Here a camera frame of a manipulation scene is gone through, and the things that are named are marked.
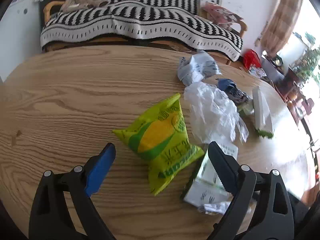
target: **yellow snack bag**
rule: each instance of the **yellow snack bag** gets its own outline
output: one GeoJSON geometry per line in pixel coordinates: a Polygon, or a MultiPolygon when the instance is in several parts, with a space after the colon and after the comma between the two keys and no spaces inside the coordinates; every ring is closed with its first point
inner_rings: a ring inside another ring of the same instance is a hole
{"type": "Polygon", "coordinates": [[[180,94],[152,106],[125,130],[113,132],[149,164],[151,193],[157,195],[174,176],[204,154],[189,143],[180,94]]]}

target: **wood grain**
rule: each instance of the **wood grain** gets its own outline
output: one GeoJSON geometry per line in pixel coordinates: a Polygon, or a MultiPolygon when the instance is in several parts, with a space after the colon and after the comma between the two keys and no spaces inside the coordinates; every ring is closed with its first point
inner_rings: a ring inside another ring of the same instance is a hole
{"type": "MultiPolygon", "coordinates": [[[[23,233],[28,235],[31,205],[43,172],[68,172],[113,142],[116,160],[92,201],[115,237],[208,237],[221,216],[198,213],[179,200],[195,164],[153,197],[148,167],[112,133],[129,126],[155,103],[177,92],[183,95],[176,75],[181,56],[190,55],[134,46],[78,47],[38,55],[11,73],[0,90],[0,197],[23,233]]],[[[250,136],[245,144],[235,141],[239,163],[260,172],[277,168],[290,189],[303,191],[306,155],[281,98],[261,80],[230,66],[220,68],[222,77],[231,78],[249,95],[255,85],[261,86],[276,128],[274,139],[259,138],[251,121],[245,120],[250,136]]],[[[216,83],[214,78],[207,82],[216,83]]],[[[195,143],[188,105],[183,98],[180,101],[190,141],[195,143]]],[[[76,228],[83,232],[74,207],[68,205],[76,228]]]]}

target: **pink cushion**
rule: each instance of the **pink cushion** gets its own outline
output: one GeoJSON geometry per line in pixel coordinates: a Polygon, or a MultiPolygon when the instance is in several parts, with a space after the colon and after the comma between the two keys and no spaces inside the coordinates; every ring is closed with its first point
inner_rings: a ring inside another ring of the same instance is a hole
{"type": "Polygon", "coordinates": [[[226,29],[233,23],[243,20],[239,15],[213,2],[206,2],[201,8],[207,12],[208,20],[226,29]]]}

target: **packaging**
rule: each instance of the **packaging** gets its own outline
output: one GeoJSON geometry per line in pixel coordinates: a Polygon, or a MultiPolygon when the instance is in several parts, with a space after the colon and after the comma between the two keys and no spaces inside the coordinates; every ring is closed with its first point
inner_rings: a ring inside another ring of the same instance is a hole
{"type": "Polygon", "coordinates": [[[157,195],[203,150],[189,143],[179,102],[180,94],[163,100],[140,115],[127,129],[113,130],[149,165],[151,193],[157,195]]]}
{"type": "Polygon", "coordinates": [[[270,109],[267,100],[262,93],[260,87],[255,87],[252,90],[253,106],[254,106],[254,118],[255,118],[255,129],[258,134],[262,137],[273,137],[273,125],[270,109]]]}
{"type": "MultiPolygon", "coordinates": [[[[204,212],[207,215],[215,215],[217,213],[224,215],[227,212],[230,203],[230,201],[223,201],[216,204],[203,204],[198,207],[198,211],[204,212]]],[[[247,214],[251,213],[251,210],[251,207],[248,207],[247,214]]]]}
{"type": "Polygon", "coordinates": [[[185,86],[201,81],[213,75],[221,75],[220,69],[214,60],[204,50],[197,50],[190,60],[181,57],[178,65],[178,78],[185,86]]]}
{"type": "MultiPolygon", "coordinates": [[[[231,155],[237,159],[237,146],[223,141],[216,141],[216,143],[226,155],[231,155]]],[[[197,168],[196,174],[188,182],[186,188],[182,194],[182,199],[198,208],[205,204],[227,201],[230,197],[209,159],[208,152],[204,155],[200,167],[197,168]]]]}

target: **red bag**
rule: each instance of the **red bag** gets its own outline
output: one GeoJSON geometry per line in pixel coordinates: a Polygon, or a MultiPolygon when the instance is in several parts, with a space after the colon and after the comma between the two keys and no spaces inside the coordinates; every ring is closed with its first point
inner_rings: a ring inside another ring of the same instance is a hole
{"type": "Polygon", "coordinates": [[[244,54],[243,65],[249,69],[251,64],[256,65],[256,67],[261,67],[259,56],[254,50],[249,49],[244,54]]]}

